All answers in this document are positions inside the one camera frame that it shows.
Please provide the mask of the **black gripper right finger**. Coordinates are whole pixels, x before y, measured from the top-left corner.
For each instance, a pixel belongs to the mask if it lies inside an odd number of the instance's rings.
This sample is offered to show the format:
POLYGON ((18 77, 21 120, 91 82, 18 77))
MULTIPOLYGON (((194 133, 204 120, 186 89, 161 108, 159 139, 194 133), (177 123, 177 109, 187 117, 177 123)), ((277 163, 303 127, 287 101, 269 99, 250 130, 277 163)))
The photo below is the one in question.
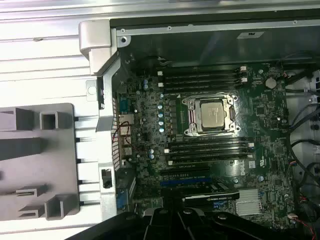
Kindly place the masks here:
POLYGON ((272 240, 275 233, 229 212, 202 212, 178 198, 178 218, 190 240, 272 240))

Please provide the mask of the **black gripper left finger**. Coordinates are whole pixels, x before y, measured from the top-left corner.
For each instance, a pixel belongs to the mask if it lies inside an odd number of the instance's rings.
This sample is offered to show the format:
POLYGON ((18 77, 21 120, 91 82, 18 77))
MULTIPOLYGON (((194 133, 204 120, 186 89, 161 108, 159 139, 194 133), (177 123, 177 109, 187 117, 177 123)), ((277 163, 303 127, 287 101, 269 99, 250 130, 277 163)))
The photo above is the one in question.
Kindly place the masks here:
POLYGON ((170 240, 174 216, 183 209, 183 200, 169 196, 163 207, 143 217, 134 212, 123 212, 84 231, 69 240, 170 240))

